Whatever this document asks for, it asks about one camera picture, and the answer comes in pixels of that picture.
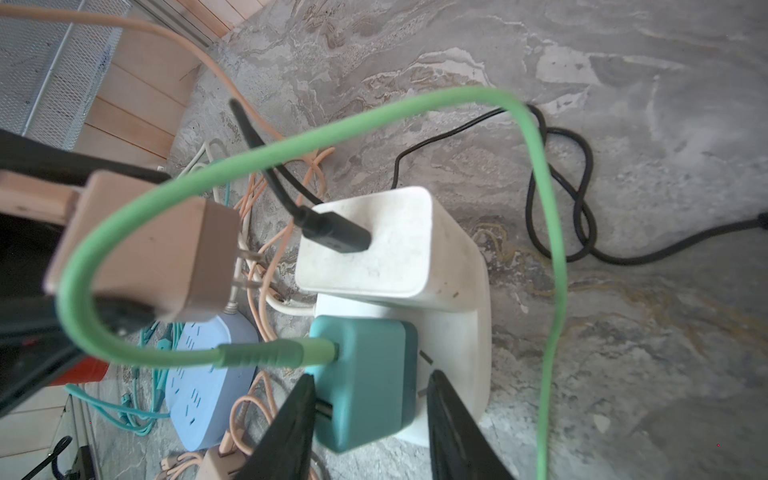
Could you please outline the teal plug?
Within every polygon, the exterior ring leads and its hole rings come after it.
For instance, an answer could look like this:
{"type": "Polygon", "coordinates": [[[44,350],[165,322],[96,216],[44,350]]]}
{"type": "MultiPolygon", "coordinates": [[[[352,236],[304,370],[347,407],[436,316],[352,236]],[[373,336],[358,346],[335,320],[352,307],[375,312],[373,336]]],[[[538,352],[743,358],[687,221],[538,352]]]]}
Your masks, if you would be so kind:
{"type": "Polygon", "coordinates": [[[312,366],[315,439],[343,453],[392,436],[416,412],[418,332],[409,322],[320,316],[310,336],[337,346],[335,362],[312,366]]]}

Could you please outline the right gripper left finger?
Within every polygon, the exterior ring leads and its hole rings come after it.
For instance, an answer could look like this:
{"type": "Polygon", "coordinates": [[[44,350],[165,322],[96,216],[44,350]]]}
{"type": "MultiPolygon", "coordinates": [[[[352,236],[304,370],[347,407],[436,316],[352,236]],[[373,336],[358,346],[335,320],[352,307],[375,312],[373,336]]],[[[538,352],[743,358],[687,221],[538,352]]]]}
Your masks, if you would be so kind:
{"type": "Polygon", "coordinates": [[[315,404],[314,378],[304,374],[234,479],[308,479],[315,404]]]}

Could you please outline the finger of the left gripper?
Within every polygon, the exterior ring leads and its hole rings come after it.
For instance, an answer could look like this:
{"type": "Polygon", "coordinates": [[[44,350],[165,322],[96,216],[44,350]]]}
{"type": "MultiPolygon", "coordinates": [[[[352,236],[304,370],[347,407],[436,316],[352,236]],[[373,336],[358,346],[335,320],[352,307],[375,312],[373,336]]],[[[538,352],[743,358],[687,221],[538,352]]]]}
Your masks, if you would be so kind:
{"type": "Polygon", "coordinates": [[[53,297],[1,297],[3,416],[85,358],[61,327],[53,297]]]}
{"type": "Polygon", "coordinates": [[[101,170],[152,184],[171,179],[165,172],[60,150],[6,130],[1,131],[1,169],[75,186],[84,186],[93,172],[101,170]]]}

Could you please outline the blue power strip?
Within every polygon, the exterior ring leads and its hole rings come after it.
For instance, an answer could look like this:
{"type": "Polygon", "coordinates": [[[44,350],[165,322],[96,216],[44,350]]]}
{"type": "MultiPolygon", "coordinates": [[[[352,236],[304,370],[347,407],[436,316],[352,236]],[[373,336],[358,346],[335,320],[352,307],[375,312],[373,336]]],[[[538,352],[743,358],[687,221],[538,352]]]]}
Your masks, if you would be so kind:
{"type": "MultiPolygon", "coordinates": [[[[256,328],[242,314],[220,314],[206,322],[187,323],[178,349],[209,350],[221,344],[258,341],[256,328]]],[[[256,371],[255,366],[178,367],[169,371],[165,401],[186,450],[208,449],[221,442],[231,408],[237,398],[247,393],[256,371]]]]}

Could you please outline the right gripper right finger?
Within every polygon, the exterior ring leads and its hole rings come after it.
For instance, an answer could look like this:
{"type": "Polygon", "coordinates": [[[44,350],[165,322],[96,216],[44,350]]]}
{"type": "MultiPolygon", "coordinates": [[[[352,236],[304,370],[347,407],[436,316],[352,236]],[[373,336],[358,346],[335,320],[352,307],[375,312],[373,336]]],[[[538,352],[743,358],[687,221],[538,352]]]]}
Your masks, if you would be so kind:
{"type": "Polygon", "coordinates": [[[427,410],[433,479],[514,479],[440,370],[429,378],[427,410]]]}

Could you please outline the white charger plug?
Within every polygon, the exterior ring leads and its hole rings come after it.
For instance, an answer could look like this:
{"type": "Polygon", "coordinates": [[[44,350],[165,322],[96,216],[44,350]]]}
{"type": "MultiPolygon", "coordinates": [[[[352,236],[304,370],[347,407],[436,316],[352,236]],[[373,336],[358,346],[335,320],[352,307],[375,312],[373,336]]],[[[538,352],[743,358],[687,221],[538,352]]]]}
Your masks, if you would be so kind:
{"type": "Polygon", "coordinates": [[[308,292],[443,311],[470,311],[487,301],[488,280],[478,247],[424,187],[327,202],[367,229],[371,243],[359,253],[338,253],[309,239],[300,242],[295,281],[308,292]]]}

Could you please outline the pink usb charger plug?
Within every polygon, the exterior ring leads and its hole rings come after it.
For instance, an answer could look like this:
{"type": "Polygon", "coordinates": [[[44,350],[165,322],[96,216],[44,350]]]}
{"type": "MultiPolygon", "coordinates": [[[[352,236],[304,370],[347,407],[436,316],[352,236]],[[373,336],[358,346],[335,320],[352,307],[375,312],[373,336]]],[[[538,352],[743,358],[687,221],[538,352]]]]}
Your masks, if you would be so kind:
{"type": "Polygon", "coordinates": [[[234,479],[246,460],[247,457],[239,450],[223,455],[218,447],[212,447],[206,452],[195,480],[234,479]]]}

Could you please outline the white power strip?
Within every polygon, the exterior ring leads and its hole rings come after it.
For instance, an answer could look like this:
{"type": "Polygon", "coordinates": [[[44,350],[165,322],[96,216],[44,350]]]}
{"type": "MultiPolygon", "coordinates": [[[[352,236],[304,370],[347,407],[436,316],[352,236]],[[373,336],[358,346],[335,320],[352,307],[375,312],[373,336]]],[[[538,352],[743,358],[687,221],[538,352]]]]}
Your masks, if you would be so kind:
{"type": "Polygon", "coordinates": [[[418,331],[416,403],[413,421],[393,434],[395,438],[427,447],[430,443],[426,388],[430,375],[442,371],[474,420],[480,419],[490,395],[491,312],[487,266],[478,247],[462,238],[437,255],[440,266],[455,267],[450,280],[462,285],[434,307],[397,306],[333,295],[318,296],[321,315],[353,319],[400,320],[418,331]]]}

